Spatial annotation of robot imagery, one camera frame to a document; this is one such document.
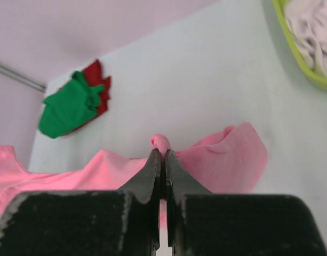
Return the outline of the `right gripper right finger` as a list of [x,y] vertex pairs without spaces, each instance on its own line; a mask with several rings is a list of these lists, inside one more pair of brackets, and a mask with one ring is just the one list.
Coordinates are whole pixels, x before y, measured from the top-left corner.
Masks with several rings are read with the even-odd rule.
[[327,255],[308,206],[291,195],[214,194],[165,155],[173,255]]

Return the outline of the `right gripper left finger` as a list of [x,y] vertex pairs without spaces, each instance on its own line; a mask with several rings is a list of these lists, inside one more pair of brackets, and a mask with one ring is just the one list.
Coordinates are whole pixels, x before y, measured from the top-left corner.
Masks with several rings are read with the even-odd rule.
[[0,220],[0,255],[155,255],[161,154],[118,190],[18,195]]

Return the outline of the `pink t shirt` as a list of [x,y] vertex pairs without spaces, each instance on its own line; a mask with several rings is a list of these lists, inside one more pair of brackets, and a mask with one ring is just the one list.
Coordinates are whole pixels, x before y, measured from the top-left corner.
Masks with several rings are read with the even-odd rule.
[[[182,167],[216,194],[248,193],[267,163],[267,150],[250,123],[228,126],[176,153]],[[131,179],[145,158],[124,158],[100,150],[81,170],[26,171],[12,146],[0,146],[0,213],[19,193],[34,190],[115,190]]]

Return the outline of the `green plastic basin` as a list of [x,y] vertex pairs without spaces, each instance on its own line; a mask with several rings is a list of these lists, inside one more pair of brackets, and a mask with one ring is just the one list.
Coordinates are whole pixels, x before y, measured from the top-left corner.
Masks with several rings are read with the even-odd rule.
[[309,67],[304,62],[304,59],[302,58],[301,54],[299,53],[294,40],[292,38],[292,34],[290,33],[288,26],[284,19],[284,7],[289,1],[284,0],[272,0],[272,4],[277,16],[277,19],[279,21],[281,30],[284,34],[284,37],[286,39],[286,42],[292,52],[292,55],[298,64],[300,70],[303,72],[303,74],[307,77],[307,79],[313,83],[313,85],[319,89],[322,89],[324,91],[327,91],[327,77],[324,77],[318,73],[315,73],[309,69]]

